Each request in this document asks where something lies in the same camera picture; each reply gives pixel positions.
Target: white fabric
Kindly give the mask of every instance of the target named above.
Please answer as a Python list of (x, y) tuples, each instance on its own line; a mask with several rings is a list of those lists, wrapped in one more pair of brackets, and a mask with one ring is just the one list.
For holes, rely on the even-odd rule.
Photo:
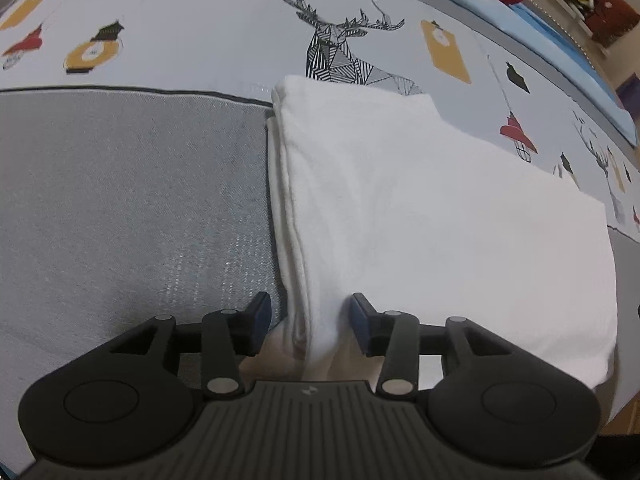
[[(468, 317), (587, 386), (606, 379), (616, 277), (600, 202), (453, 128), (428, 95), (288, 76), (273, 103), (289, 319), (247, 369), (374, 380), (380, 360), (360, 355), (346, 317), (362, 292), (423, 323)], [(441, 376), (421, 362), (421, 388)]]

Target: folded white shirt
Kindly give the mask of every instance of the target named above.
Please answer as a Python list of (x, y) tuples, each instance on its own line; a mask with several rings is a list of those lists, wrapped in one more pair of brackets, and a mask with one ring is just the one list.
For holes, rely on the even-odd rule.
[[(467, 317), (594, 387), (616, 340), (604, 206), (471, 137), (428, 95), (288, 76), (268, 123), (289, 317), (249, 375), (374, 381), (350, 295), (422, 323)], [(420, 387), (442, 377), (420, 363)]]

